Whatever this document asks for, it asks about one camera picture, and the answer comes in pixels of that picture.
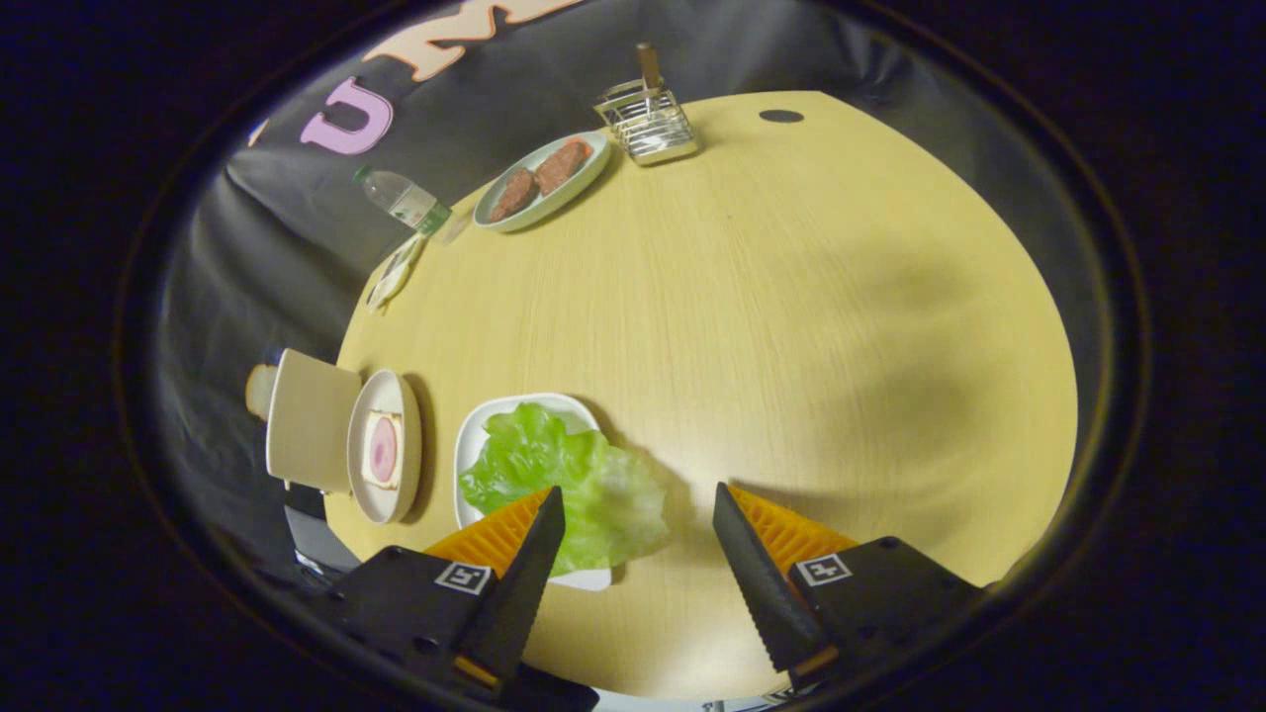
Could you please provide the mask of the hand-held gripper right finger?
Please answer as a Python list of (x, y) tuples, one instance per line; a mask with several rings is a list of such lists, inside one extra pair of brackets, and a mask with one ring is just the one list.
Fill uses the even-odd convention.
[(768, 661), (796, 692), (889, 666), (985, 594), (898, 537), (860, 544), (732, 484), (717, 486), (711, 526)]

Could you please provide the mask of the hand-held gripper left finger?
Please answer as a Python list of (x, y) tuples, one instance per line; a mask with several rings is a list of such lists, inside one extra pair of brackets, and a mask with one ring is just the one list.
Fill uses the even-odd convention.
[(551, 486), (423, 552), (381, 550), (330, 587), (330, 626), (408, 674), (501, 693), (517, 671), (566, 528)]

